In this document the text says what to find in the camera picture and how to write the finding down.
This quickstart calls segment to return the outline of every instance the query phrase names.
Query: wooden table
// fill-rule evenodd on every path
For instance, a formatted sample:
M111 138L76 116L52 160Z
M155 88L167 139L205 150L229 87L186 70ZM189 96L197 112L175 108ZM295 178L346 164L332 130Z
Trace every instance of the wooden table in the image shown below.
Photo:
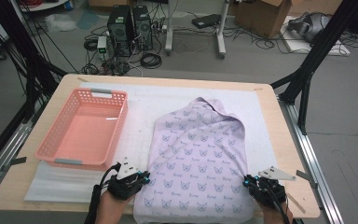
M39 203L26 202L23 200L34 178L39 163L39 160L34 157L34 152L48 132L48 128L57 117L58 112L71 90L78 87L81 82L85 81L129 85L254 91L259 99L278 166L289 174L295 174L296 170L304 172L304 168L297 154L296 146L282 115L275 93L268 84L146 77L67 75L61 81L58 89L54 92L54 95L18 155L18 158L27 157L27 162L12 166L0 185L0 210L60 212L88 211L89 205L87 203ZM284 185L289 197L290 209L295 217L318 217L320 215L318 204L316 203L314 194L307 180L299 177L297 181L286 181ZM129 206L125 213L131 214L132 207ZM261 216L260 210L256 209L255 215Z

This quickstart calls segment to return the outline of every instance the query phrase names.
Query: basket handle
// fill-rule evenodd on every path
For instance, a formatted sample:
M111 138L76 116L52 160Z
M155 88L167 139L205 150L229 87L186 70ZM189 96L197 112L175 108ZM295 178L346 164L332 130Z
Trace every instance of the basket handle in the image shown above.
M103 93L103 94L109 94L112 95L112 91L110 90L104 90L104 89L90 89L93 93Z
M60 158L55 159L54 162L71 164L71 165L82 165L83 164L83 161L60 159Z

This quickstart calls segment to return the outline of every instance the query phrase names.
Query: purple printed fabric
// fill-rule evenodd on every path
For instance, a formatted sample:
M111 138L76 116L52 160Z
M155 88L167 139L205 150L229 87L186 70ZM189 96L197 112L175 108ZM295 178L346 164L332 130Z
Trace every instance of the purple printed fabric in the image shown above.
M245 129L218 100L197 98L160 118L150 148L150 183L136 195L138 223L242 223L254 202L247 174Z

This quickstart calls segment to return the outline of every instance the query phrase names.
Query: computer tower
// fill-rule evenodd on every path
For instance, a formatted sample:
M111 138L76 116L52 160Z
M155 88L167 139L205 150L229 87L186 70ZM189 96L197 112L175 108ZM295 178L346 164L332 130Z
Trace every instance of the computer tower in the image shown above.
M112 7L107 22L115 56L131 56L131 42L134 39L131 8L126 5Z
M138 6L132 9L133 23L135 25L135 38L139 50L153 48L151 20L146 6Z

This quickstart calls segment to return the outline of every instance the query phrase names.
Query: concrete floor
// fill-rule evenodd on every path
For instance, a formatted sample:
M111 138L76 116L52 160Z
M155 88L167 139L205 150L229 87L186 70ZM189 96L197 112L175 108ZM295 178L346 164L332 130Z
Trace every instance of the concrete floor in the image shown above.
M83 9L76 9L68 14L78 21L83 12ZM176 22L191 27L191 19L191 16L181 17ZM54 33L51 38L78 70L85 63L83 37L104 24L106 19L100 18L88 30ZM72 72L74 69L42 36L52 62ZM221 60L216 53L214 36L175 33L174 52L170 57L163 51L160 53L162 66L156 70L140 69L144 77L272 83L296 71L306 57L304 54L283 54L277 48L261 49L248 35L236 39L227 37L225 42L227 56ZM285 50L283 42L278 44ZM358 222L358 48L347 48L351 52L349 57L328 56L316 71L310 88L307 131L344 222L355 223ZM128 73L132 77L140 75L136 69ZM282 91L284 88L279 88L276 93ZM14 66L10 60L0 61L0 133L24 101ZM0 223L80 223L85 215L0 211ZM123 223L131 222L131 217L123 219ZM327 223L323 215L305 222Z

